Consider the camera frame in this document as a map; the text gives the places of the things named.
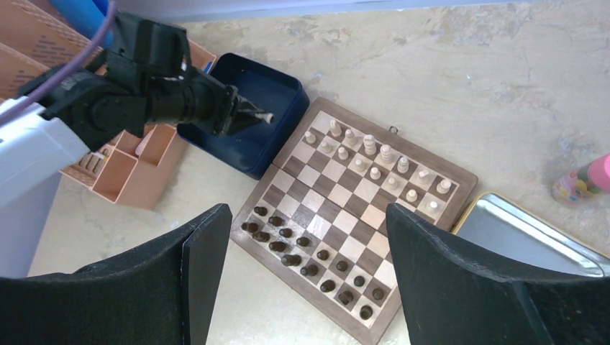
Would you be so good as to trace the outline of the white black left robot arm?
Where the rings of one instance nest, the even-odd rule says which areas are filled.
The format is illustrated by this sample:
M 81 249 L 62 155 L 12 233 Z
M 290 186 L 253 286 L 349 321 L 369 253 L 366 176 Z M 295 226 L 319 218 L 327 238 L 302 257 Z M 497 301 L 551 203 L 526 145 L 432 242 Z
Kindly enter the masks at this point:
M 69 63 L 1 105 L 1 208 L 38 214 L 27 194 L 121 132 L 199 123 L 216 137 L 274 116 L 193 66 L 186 30 L 110 3 L 92 41 Z

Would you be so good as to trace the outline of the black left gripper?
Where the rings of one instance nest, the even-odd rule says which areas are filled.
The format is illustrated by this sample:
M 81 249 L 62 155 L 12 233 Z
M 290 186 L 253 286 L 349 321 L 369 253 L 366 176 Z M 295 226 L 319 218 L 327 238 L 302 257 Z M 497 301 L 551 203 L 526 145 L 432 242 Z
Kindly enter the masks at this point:
M 156 78 L 147 97 L 149 123 L 195 123 L 214 136 L 234 135 L 257 124 L 274 122 L 274 114 L 239 96 L 237 88 L 209 75 Z

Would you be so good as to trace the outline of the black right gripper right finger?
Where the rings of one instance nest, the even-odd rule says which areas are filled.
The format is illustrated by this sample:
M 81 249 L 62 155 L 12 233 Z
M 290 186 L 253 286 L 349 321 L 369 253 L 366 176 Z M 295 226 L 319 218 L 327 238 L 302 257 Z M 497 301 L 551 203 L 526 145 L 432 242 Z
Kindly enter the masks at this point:
M 546 270 L 386 208 L 413 344 L 607 344 L 609 279 Z

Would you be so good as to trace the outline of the light wooden king piece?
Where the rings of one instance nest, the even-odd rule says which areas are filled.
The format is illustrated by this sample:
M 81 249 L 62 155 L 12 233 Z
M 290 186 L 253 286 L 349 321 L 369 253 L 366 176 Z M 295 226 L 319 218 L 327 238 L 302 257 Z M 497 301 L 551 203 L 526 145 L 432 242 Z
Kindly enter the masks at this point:
M 383 164 L 394 164 L 394 153 L 389 144 L 384 144 L 380 147 L 380 160 Z

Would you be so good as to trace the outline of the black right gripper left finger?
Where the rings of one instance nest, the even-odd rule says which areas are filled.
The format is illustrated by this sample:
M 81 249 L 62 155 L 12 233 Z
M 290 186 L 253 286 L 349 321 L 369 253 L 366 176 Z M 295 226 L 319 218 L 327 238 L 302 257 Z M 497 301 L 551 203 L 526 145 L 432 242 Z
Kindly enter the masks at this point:
M 3 344 L 205 344 L 232 213 L 177 229 L 71 274 L 1 279 Z

